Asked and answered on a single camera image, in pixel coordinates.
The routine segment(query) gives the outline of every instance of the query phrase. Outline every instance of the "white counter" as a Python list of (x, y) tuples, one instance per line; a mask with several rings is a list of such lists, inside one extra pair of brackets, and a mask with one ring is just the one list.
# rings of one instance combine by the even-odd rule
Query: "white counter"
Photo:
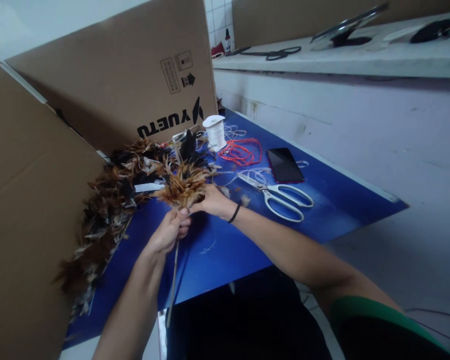
[(213, 60), (213, 67), (229, 70), (450, 78), (450, 38), (418, 44), (400, 40), (384, 41), (403, 29), (447, 18), (450, 18), (450, 13), (361, 28), (350, 38), (370, 36), (373, 39), (359, 46), (326, 48), (331, 44), (330, 41), (323, 39), (310, 43), (311, 37), (254, 46), (246, 52), (276, 51), (296, 46), (301, 46), (302, 49), (276, 61), (266, 61), (264, 56), (240, 54), (221, 57)]

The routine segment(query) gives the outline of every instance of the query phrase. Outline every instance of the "hand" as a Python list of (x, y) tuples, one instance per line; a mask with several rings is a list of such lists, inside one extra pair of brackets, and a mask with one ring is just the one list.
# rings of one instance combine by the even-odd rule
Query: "hand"
[(192, 219), (187, 217), (188, 213), (189, 211), (186, 208), (178, 212), (176, 210), (167, 212), (145, 249), (165, 255), (171, 252), (175, 246), (175, 241), (183, 239), (189, 232)]
[(215, 185), (206, 185), (205, 199), (190, 208), (191, 213), (204, 211), (218, 216), (223, 220), (230, 220), (237, 209), (237, 204), (223, 195)]

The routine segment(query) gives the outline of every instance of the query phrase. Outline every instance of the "small bottle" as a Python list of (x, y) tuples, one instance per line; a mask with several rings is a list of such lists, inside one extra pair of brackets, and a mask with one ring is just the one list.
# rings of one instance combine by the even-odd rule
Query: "small bottle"
[(229, 33), (229, 29), (226, 29), (226, 34), (225, 34), (225, 54), (228, 54), (232, 51), (231, 49), (231, 45), (230, 45), (230, 33)]

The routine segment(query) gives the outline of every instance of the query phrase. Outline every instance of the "yuetu logo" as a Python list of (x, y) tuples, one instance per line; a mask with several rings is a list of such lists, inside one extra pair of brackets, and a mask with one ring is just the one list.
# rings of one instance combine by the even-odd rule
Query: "yuetu logo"
[[(196, 98), (195, 106), (193, 107), (193, 110), (191, 112), (191, 117), (193, 119), (193, 125), (197, 123), (197, 119), (201, 117), (201, 119), (204, 119), (204, 111), (202, 110), (202, 107), (200, 106), (200, 96)], [(161, 131), (165, 131), (169, 128), (173, 128), (175, 125), (183, 124), (184, 122), (188, 122), (190, 120), (190, 116), (187, 114), (187, 109), (182, 110), (181, 114), (181, 120), (180, 116), (177, 113), (173, 113), (171, 115), (168, 115), (168, 117), (162, 117), (159, 118), (156, 121), (153, 121), (150, 123), (149, 126), (143, 125), (137, 128), (138, 135), (145, 139), (145, 137), (149, 137), (153, 134), (158, 134)]]

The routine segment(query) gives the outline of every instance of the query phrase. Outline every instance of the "blue tabletop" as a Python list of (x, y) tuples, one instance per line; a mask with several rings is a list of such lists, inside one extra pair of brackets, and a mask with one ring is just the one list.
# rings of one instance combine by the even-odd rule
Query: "blue tabletop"
[[(251, 199), (248, 206), (250, 209), (306, 234), (321, 244), (408, 207), (402, 200), (356, 177), (343, 174), (341, 170), (316, 155), (288, 143), (239, 114), (227, 110), (225, 123), (237, 125), (239, 129), (247, 131), (245, 138), (257, 138), (260, 141), (263, 149), (262, 161), (249, 168), (268, 167), (265, 151), (273, 148), (289, 148), (295, 160), (307, 161), (309, 166), (302, 168), (305, 182), (293, 186), (310, 195), (315, 206), (309, 209), (301, 208), (305, 220), (300, 223), (282, 220), (265, 206), (263, 194), (241, 179), (236, 179), (227, 186), (232, 200), (238, 203), (240, 197), (246, 194)], [(223, 166), (221, 171), (234, 168), (232, 163), (223, 159), (218, 159), (216, 163)], [(237, 167), (236, 171), (244, 169), (247, 168)], [(217, 176), (215, 181), (222, 185), (233, 177), (233, 174), (222, 174)], [(265, 174), (265, 177), (269, 184), (275, 183), (272, 175)], [(168, 205), (154, 199), (138, 208), (126, 231), (128, 239), (121, 241), (97, 287), (89, 315), (77, 318), (69, 326), (69, 340), (64, 343), (64, 349), (101, 334), (137, 257), (169, 209)], [(284, 208), (280, 209), (280, 212), (287, 214)], [(233, 225), (205, 213), (193, 214), (192, 219), (187, 238), (180, 242), (175, 285), (176, 304), (272, 264), (264, 253)], [(159, 310), (168, 308), (171, 303), (174, 257), (175, 251), (172, 251), (168, 255), (163, 272), (158, 293)]]

